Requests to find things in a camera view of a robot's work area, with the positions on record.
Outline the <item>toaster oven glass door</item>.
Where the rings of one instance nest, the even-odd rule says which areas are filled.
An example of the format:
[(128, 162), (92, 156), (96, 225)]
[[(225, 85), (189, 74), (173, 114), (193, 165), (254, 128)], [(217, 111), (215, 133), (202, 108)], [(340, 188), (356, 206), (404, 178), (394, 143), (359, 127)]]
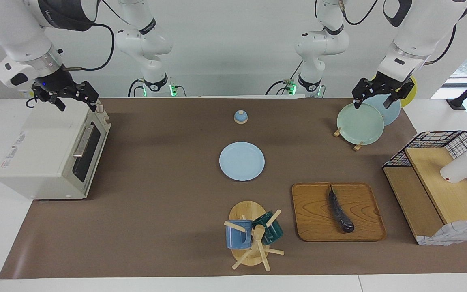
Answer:
[(96, 110), (75, 114), (70, 124), (71, 144), (66, 153), (60, 186), (61, 200), (79, 200), (88, 196), (102, 151), (111, 128), (102, 103)]

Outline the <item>dark purple eggplant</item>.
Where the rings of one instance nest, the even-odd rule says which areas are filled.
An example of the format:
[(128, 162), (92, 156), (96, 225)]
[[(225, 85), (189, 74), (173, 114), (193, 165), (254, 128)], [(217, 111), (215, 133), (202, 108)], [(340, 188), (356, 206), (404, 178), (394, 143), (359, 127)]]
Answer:
[(341, 207), (332, 185), (329, 185), (328, 202), (332, 210), (332, 216), (338, 223), (339, 227), (341, 228), (341, 231), (345, 233), (354, 232), (355, 225)]

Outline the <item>light blue round plate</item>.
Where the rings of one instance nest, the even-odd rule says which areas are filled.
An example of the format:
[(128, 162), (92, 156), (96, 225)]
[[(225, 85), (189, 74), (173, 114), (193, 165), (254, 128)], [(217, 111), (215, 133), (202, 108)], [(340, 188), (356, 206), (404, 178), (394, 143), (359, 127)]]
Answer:
[(246, 141), (228, 144), (219, 154), (219, 168), (235, 181), (250, 181), (264, 170), (266, 160), (258, 146)]

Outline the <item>white toaster oven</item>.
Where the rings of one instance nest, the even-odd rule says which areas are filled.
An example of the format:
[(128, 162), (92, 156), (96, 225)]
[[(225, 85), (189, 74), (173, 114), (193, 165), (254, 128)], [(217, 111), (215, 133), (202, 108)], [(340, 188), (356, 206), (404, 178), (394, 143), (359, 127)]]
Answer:
[(30, 200), (60, 200), (62, 171), (75, 114), (89, 109), (64, 99), (66, 109), (38, 102), (0, 165), (0, 182)]

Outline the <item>pale blue racked plate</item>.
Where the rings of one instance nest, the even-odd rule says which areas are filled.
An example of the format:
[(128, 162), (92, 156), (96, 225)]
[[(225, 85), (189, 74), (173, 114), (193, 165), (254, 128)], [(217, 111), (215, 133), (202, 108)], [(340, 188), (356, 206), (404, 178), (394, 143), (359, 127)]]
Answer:
[(387, 100), (387, 95), (376, 95), (364, 101), (365, 104), (377, 109), (383, 117), (384, 126), (392, 124), (400, 115), (400, 100), (393, 102), (389, 108), (385, 108), (383, 103)]

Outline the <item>mint green plate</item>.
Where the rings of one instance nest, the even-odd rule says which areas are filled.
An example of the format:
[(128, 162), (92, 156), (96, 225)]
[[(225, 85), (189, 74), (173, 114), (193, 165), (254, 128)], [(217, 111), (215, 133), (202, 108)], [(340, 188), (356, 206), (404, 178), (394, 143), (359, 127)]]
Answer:
[(340, 110), (336, 122), (343, 139), (354, 145), (373, 144), (384, 130), (381, 113), (367, 104), (358, 109), (353, 104), (346, 105)]

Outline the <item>wooden plate rack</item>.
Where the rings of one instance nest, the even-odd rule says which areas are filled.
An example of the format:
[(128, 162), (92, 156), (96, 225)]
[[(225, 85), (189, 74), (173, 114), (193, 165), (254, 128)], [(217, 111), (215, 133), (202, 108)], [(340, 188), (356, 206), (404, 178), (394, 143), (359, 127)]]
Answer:
[[(332, 135), (334, 137), (342, 137), (344, 139), (343, 135), (341, 134), (341, 129), (342, 127), (337, 128), (337, 130)], [(362, 146), (363, 146), (363, 141), (361, 141), (359, 144), (355, 144), (352, 150), (354, 152), (357, 152), (360, 150), (360, 148), (362, 148)]]

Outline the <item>white cup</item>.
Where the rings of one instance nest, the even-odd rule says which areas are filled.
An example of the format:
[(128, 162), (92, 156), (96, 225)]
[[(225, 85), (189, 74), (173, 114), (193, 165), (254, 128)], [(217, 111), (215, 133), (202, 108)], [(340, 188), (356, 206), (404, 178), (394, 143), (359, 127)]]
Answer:
[(467, 152), (460, 155), (440, 170), (443, 179), (458, 183), (467, 178)]

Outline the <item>brown table mat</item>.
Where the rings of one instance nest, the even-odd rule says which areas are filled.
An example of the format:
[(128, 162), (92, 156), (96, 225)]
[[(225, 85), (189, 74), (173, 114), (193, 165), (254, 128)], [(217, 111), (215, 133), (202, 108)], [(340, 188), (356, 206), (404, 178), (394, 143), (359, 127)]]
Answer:
[[(34, 201), (0, 279), (211, 277), (265, 274), (232, 270), (225, 245), (231, 208), (255, 201), (280, 209), (284, 235), (269, 255), (270, 274), (465, 273), (467, 242), (416, 243), (381, 170), (415, 135), (406, 114), (376, 143), (354, 152), (334, 138), (350, 99), (104, 99), (112, 123), (88, 197)], [(234, 114), (248, 113), (237, 124)], [(228, 144), (258, 146), (266, 164), (250, 181), (219, 168)], [(376, 196), (387, 237), (378, 242), (300, 240), (295, 183), (364, 182)]]

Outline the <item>square wooden tray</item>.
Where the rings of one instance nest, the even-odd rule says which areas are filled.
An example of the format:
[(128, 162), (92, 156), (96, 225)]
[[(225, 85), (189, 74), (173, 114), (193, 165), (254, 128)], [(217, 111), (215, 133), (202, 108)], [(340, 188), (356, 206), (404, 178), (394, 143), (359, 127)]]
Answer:
[[(344, 232), (335, 219), (328, 196), (337, 196), (355, 230)], [(364, 182), (295, 183), (291, 187), (296, 230), (306, 242), (376, 242), (387, 236), (371, 187)]]

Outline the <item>grey white patterned cloth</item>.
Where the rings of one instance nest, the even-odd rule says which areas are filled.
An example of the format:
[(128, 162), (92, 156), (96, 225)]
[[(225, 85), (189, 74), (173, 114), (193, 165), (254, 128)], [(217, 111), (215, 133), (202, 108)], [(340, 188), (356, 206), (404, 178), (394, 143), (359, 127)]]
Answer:
[(467, 241), (467, 220), (445, 224), (432, 236), (417, 236), (419, 245), (442, 245), (463, 243)]

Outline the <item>dark green mug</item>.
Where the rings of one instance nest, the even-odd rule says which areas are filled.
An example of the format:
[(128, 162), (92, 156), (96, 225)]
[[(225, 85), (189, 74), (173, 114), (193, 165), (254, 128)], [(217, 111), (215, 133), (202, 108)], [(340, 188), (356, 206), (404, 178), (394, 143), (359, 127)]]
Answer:
[(273, 211), (270, 210), (252, 221), (252, 228), (255, 228), (257, 225), (262, 225), (265, 228), (265, 233), (261, 239), (263, 245), (270, 245), (276, 242), (284, 234), (284, 231), (277, 220), (274, 220), (271, 226), (267, 227), (267, 223), (273, 215)]

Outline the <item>wooden mug tree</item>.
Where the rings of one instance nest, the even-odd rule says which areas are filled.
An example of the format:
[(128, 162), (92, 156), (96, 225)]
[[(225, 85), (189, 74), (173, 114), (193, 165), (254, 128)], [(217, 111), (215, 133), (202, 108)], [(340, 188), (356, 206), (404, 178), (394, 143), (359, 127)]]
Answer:
[(231, 253), (236, 260), (232, 269), (235, 270), (241, 265), (256, 266), (258, 264), (263, 264), (265, 271), (269, 272), (271, 268), (268, 262), (268, 255), (284, 255), (284, 251), (273, 249), (270, 245), (263, 244), (263, 237), (266, 229), (270, 227), (270, 224), (276, 222), (276, 219), (281, 213), (280, 210), (277, 210), (274, 215), (270, 217), (270, 220), (267, 223), (258, 224), (256, 227), (251, 228), (250, 231), (248, 231), (247, 228), (243, 229), (239, 224), (232, 222), (232, 220), (245, 220), (252, 222), (265, 213), (265, 209), (259, 203), (254, 201), (242, 201), (232, 207), (229, 213), (229, 219), (224, 222), (224, 225), (227, 228), (231, 228), (232, 230), (243, 234), (245, 242), (250, 243), (249, 248), (231, 249)]

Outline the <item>blue mug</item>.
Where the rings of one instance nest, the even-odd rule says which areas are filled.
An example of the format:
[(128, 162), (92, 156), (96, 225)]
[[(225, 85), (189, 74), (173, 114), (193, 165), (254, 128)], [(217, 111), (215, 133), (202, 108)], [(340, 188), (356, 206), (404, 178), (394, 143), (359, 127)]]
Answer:
[(248, 249), (252, 244), (252, 220), (228, 220), (226, 227), (226, 246), (229, 249)]

